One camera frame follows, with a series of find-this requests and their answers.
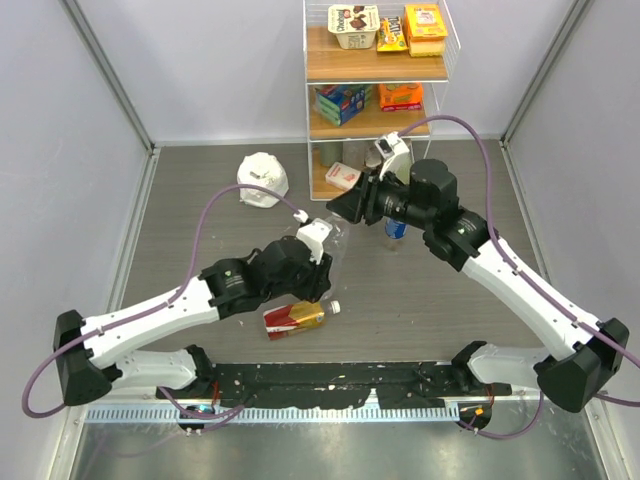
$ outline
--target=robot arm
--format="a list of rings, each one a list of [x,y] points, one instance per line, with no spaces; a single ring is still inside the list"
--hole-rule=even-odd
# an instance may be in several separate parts
[[[460,206],[456,177],[443,162],[417,161],[411,167],[409,185],[404,185],[393,174],[394,164],[406,161],[404,142],[397,134],[390,134],[376,144],[384,165],[363,172],[356,185],[330,201],[327,208],[351,223],[364,220],[372,225],[388,217],[422,230],[431,253],[490,290],[545,347],[499,348],[473,342],[452,361],[459,370],[459,382],[540,388],[561,408],[580,411],[616,373],[622,355],[579,328],[577,322],[623,347],[627,328],[615,318],[600,322],[572,304],[518,258],[504,239],[499,238],[496,246],[486,220]],[[515,267],[505,262],[503,253]],[[525,281],[525,274],[578,320],[572,322],[563,316]]]
[[[169,303],[175,290],[117,312],[84,318],[75,310],[57,319],[54,350],[74,338],[102,329],[118,320],[141,314],[157,305],[165,308],[85,340],[57,359],[65,405],[81,405],[115,388],[155,387],[198,396],[211,385],[212,366],[196,346],[173,353],[138,348],[182,329],[213,323],[256,310],[262,303],[285,294],[317,302],[330,288],[332,258],[323,242],[332,225],[315,219],[302,225],[296,236],[255,249],[248,257],[217,261],[191,278],[183,294]]]

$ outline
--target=shelving unit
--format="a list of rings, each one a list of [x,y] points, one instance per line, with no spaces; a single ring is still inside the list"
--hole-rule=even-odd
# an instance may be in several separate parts
[[[387,0],[377,4],[381,17],[403,16],[404,6],[410,2]],[[460,41],[451,20],[446,0],[424,3],[437,4],[449,30],[445,54],[439,57],[412,58],[408,52],[378,54],[375,46],[367,50],[344,50],[327,29],[327,12],[335,0],[305,0],[304,55],[307,105],[307,145],[309,190],[312,200],[330,200],[342,191],[326,184],[328,168],[320,163],[317,144],[349,140],[375,140],[385,133],[401,130],[425,117],[441,111],[451,79]],[[423,109],[382,112],[377,98],[341,127],[336,127],[313,108],[314,85],[403,83],[423,84]],[[416,128],[410,135],[415,140],[429,140],[433,126]]]

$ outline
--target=white metal shelf frame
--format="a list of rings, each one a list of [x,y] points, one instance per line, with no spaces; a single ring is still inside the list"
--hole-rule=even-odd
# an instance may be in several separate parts
[[[434,115],[442,112],[444,101],[449,90],[449,82],[455,72],[456,65],[458,63],[458,56],[462,46],[460,44],[460,38],[455,28],[453,20],[451,18],[451,12],[446,0],[431,0],[424,2],[425,4],[435,4],[440,7],[440,13],[442,19],[447,26],[449,35],[445,40],[445,53],[443,55],[444,65],[447,71],[447,78],[440,80],[416,80],[423,84],[424,87],[424,112],[425,115]],[[384,2],[368,2],[367,5],[376,5],[381,17],[390,16],[404,16],[404,6],[407,4],[406,0],[386,0]],[[304,53],[304,71],[305,71],[305,108],[307,119],[307,163],[309,170],[309,194],[311,200],[326,201],[324,199],[314,198],[313,193],[313,154],[312,150],[315,144],[322,142],[338,142],[356,140],[349,137],[341,137],[335,139],[312,139],[311,138],[311,111],[310,111],[310,95],[309,87],[312,85],[322,85],[322,82],[309,81],[308,78],[308,40],[307,29],[314,26],[326,26],[328,10],[331,5],[335,5],[335,0],[304,0],[303,1],[303,53]],[[406,79],[398,80],[386,80],[385,83],[403,83]],[[373,81],[345,81],[340,83],[381,83]],[[422,135],[410,135],[409,137],[414,140],[428,140],[429,144],[425,149],[424,155],[427,154],[429,145],[431,144],[431,138],[435,129],[435,125],[430,126],[429,134]],[[375,140],[375,137],[358,137],[357,140]]]

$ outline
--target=wooden shelf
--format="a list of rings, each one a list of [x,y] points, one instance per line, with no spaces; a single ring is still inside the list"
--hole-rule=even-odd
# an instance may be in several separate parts
[[[341,140],[344,138],[376,139],[389,132],[397,132],[425,117],[424,110],[401,110],[383,112],[380,110],[377,94],[371,104],[362,112],[340,127],[325,119],[313,107],[314,98],[310,96],[309,106],[311,140]],[[429,126],[421,125],[411,132],[412,137],[429,135]]]
[[[310,83],[430,82],[447,80],[442,57],[412,58],[408,52],[343,50],[326,27],[307,28],[307,81]]]
[[[336,198],[344,190],[340,190],[333,185],[329,185],[324,180],[324,176],[327,174],[329,167],[325,167],[320,163],[320,150],[318,148],[313,149],[313,191],[311,192],[311,198],[313,200],[331,200]]]

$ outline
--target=orange box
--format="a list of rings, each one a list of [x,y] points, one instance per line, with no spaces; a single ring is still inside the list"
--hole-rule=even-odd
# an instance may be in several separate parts
[[[405,27],[409,55],[425,57],[442,55],[449,35],[437,5],[406,5]]]
[[[422,108],[423,91],[420,83],[381,83],[378,85],[378,92],[382,111]]]

